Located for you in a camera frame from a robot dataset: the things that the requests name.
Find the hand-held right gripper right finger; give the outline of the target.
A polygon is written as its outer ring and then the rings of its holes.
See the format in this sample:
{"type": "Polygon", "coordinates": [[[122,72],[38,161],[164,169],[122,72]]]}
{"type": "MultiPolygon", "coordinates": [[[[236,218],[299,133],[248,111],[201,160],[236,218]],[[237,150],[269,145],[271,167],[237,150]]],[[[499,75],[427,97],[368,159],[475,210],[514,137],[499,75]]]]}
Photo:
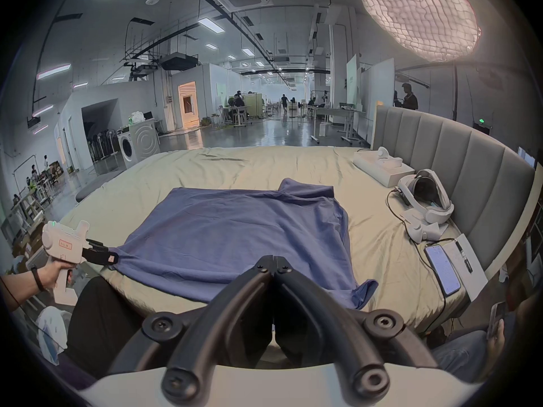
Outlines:
{"type": "Polygon", "coordinates": [[[345,308],[314,281],[275,257],[275,336],[301,367],[332,363],[346,402],[377,402],[389,391],[385,363],[439,369],[399,313],[345,308]]]}

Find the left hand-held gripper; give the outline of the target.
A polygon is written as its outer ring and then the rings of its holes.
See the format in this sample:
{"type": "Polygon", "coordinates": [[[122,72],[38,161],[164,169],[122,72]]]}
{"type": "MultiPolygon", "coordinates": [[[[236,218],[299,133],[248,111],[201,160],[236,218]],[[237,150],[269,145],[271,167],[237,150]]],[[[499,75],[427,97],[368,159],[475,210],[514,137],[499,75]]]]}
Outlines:
{"type": "MultiPolygon", "coordinates": [[[[76,229],[56,221],[49,221],[42,230],[42,244],[46,254],[54,261],[62,261],[72,265],[83,262],[112,267],[119,261],[119,255],[101,242],[87,238],[90,224],[80,221],[76,229]]],[[[78,296],[74,289],[68,287],[68,269],[61,269],[55,286],[53,297],[56,304],[72,306],[77,304],[78,296]]]]}

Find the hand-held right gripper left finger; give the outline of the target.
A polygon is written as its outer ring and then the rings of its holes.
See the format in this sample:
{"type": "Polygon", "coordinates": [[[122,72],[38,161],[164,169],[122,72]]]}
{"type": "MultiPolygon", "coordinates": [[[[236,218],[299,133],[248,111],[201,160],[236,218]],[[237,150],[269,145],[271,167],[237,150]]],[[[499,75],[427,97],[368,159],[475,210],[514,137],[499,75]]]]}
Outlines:
{"type": "Polygon", "coordinates": [[[160,390],[169,402],[205,402],[215,367],[249,366],[271,339],[266,295],[276,261],[263,256],[205,307],[148,316],[108,369],[108,376],[142,372],[170,352],[160,390]]]}

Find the person's left hand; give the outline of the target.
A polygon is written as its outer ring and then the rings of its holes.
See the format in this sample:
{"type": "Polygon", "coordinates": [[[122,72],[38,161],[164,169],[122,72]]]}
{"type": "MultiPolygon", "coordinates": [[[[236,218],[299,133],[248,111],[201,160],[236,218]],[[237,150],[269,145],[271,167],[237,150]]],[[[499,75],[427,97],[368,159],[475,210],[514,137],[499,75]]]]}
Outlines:
{"type": "Polygon", "coordinates": [[[45,289],[53,289],[58,281],[58,277],[62,270],[73,270],[77,264],[68,263],[65,261],[57,261],[51,257],[46,264],[37,270],[37,275],[42,286],[45,289]]]}

